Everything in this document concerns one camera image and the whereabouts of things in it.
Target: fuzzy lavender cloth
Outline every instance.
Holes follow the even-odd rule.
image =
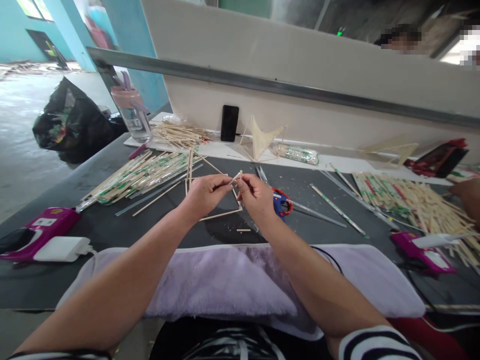
[[[387,318],[418,318],[425,305],[400,270],[370,245],[316,245],[330,253],[346,278]],[[57,308],[124,247],[89,259]],[[328,256],[320,253],[327,261]],[[178,249],[145,316],[175,321],[187,316],[251,321],[305,340],[323,336],[290,285],[269,244]]]

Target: black phone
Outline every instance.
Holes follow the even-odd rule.
[[[235,141],[235,133],[237,132],[237,124],[239,122],[239,107],[223,105],[221,114],[221,131],[220,140],[233,143]]]

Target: water bottle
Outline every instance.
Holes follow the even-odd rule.
[[[115,101],[131,137],[137,143],[148,142],[152,138],[152,130],[147,114],[131,104],[132,100],[136,100],[140,104],[144,103],[137,89],[125,90],[122,86],[112,86],[111,97]]]

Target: scissors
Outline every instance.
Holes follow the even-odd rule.
[[[256,173],[258,174],[258,177],[260,180],[262,180],[265,184],[269,184],[267,180],[267,176],[264,173],[264,170],[262,169],[261,166],[255,166]],[[275,210],[276,215],[283,221],[285,222],[285,217],[287,215],[290,215],[292,211],[294,210],[294,205],[292,204],[289,196],[284,193],[282,190],[278,188],[271,188],[273,190],[273,209]],[[286,204],[287,208],[286,211],[284,210],[283,206]]]

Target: dark work table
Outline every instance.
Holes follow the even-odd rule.
[[[44,209],[51,207],[73,208],[80,198],[94,189],[108,176],[128,161],[132,147],[123,145],[128,133],[105,147],[80,165],[70,176],[30,202],[23,209],[0,224],[0,235],[26,225]],[[255,173],[255,164],[245,161],[209,157],[208,160],[224,173],[233,176],[243,170]],[[341,223],[345,221],[326,204],[309,186],[315,184],[330,200],[342,209],[370,237],[363,238],[350,225],[342,228],[318,219],[306,212],[294,209],[286,217],[286,223],[309,244],[370,244],[378,248],[396,264],[403,262],[394,244],[389,239],[390,228],[377,219],[319,171],[262,163],[269,183],[288,196],[313,210]],[[214,174],[204,164],[194,176]],[[129,247],[137,241],[165,214],[174,209],[185,197],[183,184],[177,186],[160,200],[136,217],[132,214],[138,206],[116,217],[115,213],[132,203],[122,199],[110,206],[95,204],[81,213],[81,220],[70,230],[68,236],[82,236],[91,240],[96,251],[112,247]],[[235,209],[233,195],[227,195],[217,212]],[[236,229],[251,228],[249,232]],[[197,223],[180,243],[180,248],[203,247],[216,244],[264,243],[255,231],[246,210]],[[90,255],[81,256],[73,263],[29,263],[15,265],[0,260],[0,309],[45,310],[55,308],[58,300],[73,282],[82,265]],[[458,274],[441,275],[439,280],[413,274],[415,283],[435,305],[478,306],[480,309],[480,281],[478,275],[462,263],[452,263]]]

